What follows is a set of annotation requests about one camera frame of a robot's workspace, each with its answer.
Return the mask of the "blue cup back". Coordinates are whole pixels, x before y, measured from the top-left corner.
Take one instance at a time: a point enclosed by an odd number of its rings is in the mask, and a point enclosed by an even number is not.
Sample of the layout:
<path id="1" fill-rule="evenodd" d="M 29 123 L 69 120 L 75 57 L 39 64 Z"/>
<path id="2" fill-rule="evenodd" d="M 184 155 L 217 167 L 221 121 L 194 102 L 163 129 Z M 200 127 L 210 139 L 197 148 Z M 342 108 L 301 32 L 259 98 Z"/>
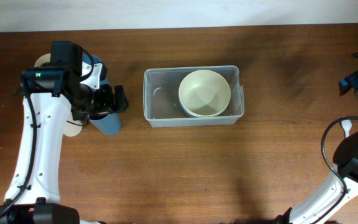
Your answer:
<path id="1" fill-rule="evenodd" d="M 91 66 L 93 66 L 92 74 L 81 84 L 84 84 L 94 90 L 100 89 L 101 85 L 109 84 L 107 79 L 108 69 L 105 64 L 95 55 L 92 55 L 93 62 L 91 63 L 90 58 L 87 55 L 83 55 L 82 62 L 82 75 L 85 76 L 91 71 Z"/>

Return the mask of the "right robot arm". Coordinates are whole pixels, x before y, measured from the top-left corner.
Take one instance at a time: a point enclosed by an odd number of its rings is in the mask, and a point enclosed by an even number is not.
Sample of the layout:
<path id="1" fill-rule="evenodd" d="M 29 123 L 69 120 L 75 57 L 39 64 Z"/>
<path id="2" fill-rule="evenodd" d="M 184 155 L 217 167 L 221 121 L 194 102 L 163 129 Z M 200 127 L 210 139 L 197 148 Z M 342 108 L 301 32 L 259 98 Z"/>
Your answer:
<path id="1" fill-rule="evenodd" d="M 351 89 L 355 89 L 358 96 L 358 71 L 339 82 L 341 96 Z M 325 151 L 330 130 L 337 124 L 344 128 L 353 121 L 358 121 L 358 116 L 344 116 L 326 128 L 321 139 L 321 154 L 330 170 L 328 178 L 303 203 L 277 216 L 274 223 L 327 223 L 341 207 L 358 196 L 358 131 L 346 134 L 333 155 L 333 163 Z"/>

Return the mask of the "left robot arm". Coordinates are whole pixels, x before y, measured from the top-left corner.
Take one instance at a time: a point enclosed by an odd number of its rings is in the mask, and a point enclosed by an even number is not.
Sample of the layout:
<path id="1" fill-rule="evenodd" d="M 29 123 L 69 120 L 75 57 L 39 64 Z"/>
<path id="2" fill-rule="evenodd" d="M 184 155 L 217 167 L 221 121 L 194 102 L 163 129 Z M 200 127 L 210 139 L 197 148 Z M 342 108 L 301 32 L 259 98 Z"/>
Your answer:
<path id="1" fill-rule="evenodd" d="M 60 203 L 62 139 L 68 124 L 119 130 L 118 114 L 129 102 L 123 87 L 111 86 L 106 75 L 99 58 L 70 41 L 54 41 L 51 52 L 22 73 L 24 125 L 0 223 L 81 222 L 76 209 Z"/>

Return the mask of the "blue cup front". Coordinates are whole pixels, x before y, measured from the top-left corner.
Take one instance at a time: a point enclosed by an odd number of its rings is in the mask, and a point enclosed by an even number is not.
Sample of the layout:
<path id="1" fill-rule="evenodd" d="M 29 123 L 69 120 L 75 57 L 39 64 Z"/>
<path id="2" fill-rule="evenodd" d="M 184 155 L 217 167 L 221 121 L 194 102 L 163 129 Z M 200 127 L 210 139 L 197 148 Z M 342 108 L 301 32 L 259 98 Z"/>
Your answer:
<path id="1" fill-rule="evenodd" d="M 121 122 L 117 113 L 91 116 L 89 120 L 99 131 L 107 136 L 114 136 L 121 130 Z"/>

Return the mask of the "cream bowl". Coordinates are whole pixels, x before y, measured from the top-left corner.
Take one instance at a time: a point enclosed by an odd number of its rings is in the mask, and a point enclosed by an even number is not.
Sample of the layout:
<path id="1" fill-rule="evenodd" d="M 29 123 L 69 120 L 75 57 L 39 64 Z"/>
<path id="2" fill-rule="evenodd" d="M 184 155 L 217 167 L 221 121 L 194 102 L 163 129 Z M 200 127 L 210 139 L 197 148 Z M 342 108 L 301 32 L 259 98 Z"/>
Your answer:
<path id="1" fill-rule="evenodd" d="M 218 103 L 217 101 L 211 101 L 209 103 L 196 102 L 189 107 L 181 104 L 183 112 L 189 117 L 194 118 L 208 118 L 215 117 L 222 114 L 229 106 L 229 103 Z"/>
<path id="2" fill-rule="evenodd" d="M 189 73 L 178 87 L 180 104 L 189 107 L 200 101 L 209 103 L 229 103 L 231 88 L 227 80 L 212 70 L 197 70 Z"/>

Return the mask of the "blue cup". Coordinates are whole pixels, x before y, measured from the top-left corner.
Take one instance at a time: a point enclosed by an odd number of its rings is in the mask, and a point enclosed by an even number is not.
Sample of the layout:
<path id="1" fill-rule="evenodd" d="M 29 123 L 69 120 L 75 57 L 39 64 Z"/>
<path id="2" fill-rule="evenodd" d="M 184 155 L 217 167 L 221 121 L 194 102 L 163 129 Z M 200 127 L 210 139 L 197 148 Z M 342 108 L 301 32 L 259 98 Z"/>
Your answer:
<path id="1" fill-rule="evenodd" d="M 89 120 L 99 131 L 107 136 L 114 136 L 121 130 L 121 122 L 117 113 L 91 116 Z"/>
<path id="2" fill-rule="evenodd" d="M 91 63 L 90 58 L 87 55 L 83 55 L 82 62 L 82 75 L 85 76 L 91 71 L 91 66 L 93 66 L 92 74 L 81 84 L 84 84 L 94 90 L 100 89 L 101 85 L 109 84 L 107 79 L 108 69 L 105 64 L 95 55 L 92 55 L 93 62 Z"/>

